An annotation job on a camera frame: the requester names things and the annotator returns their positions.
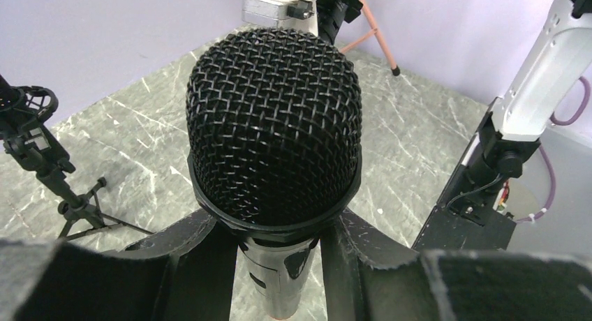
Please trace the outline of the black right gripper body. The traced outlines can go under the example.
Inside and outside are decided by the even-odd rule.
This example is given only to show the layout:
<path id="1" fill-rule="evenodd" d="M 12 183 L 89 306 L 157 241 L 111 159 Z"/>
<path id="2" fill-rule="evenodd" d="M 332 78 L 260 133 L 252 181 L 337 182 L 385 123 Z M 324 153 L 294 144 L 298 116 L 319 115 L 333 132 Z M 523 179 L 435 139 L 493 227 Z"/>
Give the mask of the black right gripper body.
<path id="1" fill-rule="evenodd" d="M 361 0 L 316 0 L 318 36 L 334 44 L 341 25 L 357 18 L 362 7 Z"/>

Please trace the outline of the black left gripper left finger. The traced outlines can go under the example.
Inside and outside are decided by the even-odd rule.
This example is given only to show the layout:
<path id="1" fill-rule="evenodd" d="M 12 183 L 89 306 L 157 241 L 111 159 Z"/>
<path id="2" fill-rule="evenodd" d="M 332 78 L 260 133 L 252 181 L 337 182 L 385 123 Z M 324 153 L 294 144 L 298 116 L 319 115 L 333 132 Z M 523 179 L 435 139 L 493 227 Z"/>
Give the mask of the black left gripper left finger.
<path id="1" fill-rule="evenodd" d="M 237 242 L 197 211 L 124 251 L 1 241 L 2 320 L 227 320 Z"/>

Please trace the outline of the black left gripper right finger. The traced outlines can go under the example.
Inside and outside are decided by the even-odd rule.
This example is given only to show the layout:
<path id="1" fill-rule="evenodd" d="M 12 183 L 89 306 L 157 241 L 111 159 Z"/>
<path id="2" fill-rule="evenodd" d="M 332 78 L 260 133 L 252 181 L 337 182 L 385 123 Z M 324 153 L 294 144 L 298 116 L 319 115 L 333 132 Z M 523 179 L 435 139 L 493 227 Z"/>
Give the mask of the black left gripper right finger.
<path id="1" fill-rule="evenodd" d="M 590 320 L 591 259 L 417 252 L 345 211 L 320 238 L 329 320 Z"/>

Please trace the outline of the black microphone orange end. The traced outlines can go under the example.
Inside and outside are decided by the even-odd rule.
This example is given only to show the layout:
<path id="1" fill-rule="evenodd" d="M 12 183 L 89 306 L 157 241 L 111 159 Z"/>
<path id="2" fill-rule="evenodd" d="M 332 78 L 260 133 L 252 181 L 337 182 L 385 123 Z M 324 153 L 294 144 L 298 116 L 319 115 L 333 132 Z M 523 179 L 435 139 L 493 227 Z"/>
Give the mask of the black microphone orange end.
<path id="1" fill-rule="evenodd" d="M 193 67 L 186 123 L 199 205 L 236 236 L 266 313 L 292 317 L 320 233 L 361 184 L 353 63 L 295 29 L 229 34 Z"/>

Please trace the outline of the black tripod shock mount stand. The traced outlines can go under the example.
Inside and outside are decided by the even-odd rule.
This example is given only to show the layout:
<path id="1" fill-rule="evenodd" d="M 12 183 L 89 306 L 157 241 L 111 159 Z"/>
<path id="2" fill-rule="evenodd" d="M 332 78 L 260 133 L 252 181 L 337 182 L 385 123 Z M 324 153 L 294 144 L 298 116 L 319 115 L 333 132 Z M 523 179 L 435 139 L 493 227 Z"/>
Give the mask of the black tripod shock mount stand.
<path id="1" fill-rule="evenodd" d="M 45 126 L 59 106 L 55 93 L 40 86 L 12 86 L 1 78 L 1 141 L 5 153 L 61 198 L 58 213 L 66 223 L 59 238 L 72 241 L 80 237 L 128 227 L 150 235 L 151 232 L 102 212 L 98 191 L 107 186 L 105 177 L 81 195 L 66 181 L 76 167 L 58 139 Z"/>

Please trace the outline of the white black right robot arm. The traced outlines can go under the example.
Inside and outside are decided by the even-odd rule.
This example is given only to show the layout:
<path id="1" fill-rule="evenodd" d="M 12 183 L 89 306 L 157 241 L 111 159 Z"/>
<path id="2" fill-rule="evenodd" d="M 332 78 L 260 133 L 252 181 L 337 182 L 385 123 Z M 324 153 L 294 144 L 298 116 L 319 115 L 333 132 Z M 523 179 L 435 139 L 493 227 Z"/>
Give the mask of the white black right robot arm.
<path id="1" fill-rule="evenodd" d="M 362 186 L 350 207 L 414 250 L 506 249 L 517 226 L 498 201 L 540 148 L 555 107 L 591 62 L 588 0 L 554 0 L 506 93 L 469 133 L 461 106 L 423 99 L 414 86 L 387 93 L 362 78 Z"/>

